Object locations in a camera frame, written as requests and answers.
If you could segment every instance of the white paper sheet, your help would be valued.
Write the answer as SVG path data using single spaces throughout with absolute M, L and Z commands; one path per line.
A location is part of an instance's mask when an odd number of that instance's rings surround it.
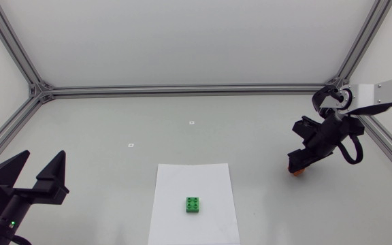
M 186 197 L 199 213 L 186 213 Z M 158 166 L 148 245 L 239 245 L 228 164 Z

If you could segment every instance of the lego brick stud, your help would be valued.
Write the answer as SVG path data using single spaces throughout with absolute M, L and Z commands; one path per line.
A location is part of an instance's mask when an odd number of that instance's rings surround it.
M 198 197 L 187 197 L 185 212 L 199 212 Z

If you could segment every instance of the aluminum frame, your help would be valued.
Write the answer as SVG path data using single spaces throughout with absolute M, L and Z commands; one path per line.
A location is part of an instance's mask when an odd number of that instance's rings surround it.
M 385 19 L 385 16 L 387 16 L 391 6 L 392 0 L 375 0 L 357 38 L 353 42 L 352 48 L 350 48 L 341 65 L 340 70 L 332 80 L 327 82 L 327 84 L 335 84 L 337 87 L 341 87 L 350 82 L 350 77 L 378 32 L 379 27 Z
M 375 0 L 372 9 L 348 52 L 340 70 L 326 84 L 342 86 L 349 83 L 355 68 L 373 40 L 387 15 L 392 0 Z M 193 86 L 85 86 L 55 88 L 44 82 L 22 44 L 17 38 L 0 6 L 0 39 L 10 53 L 20 72 L 29 83 L 28 99 L 0 128 L 0 154 L 23 125 L 40 108 L 53 99 L 147 97 L 147 96 L 198 96 L 198 95 L 307 95 L 324 84 L 220 84 Z M 392 135 L 374 118 L 359 117 L 367 132 L 392 161 Z

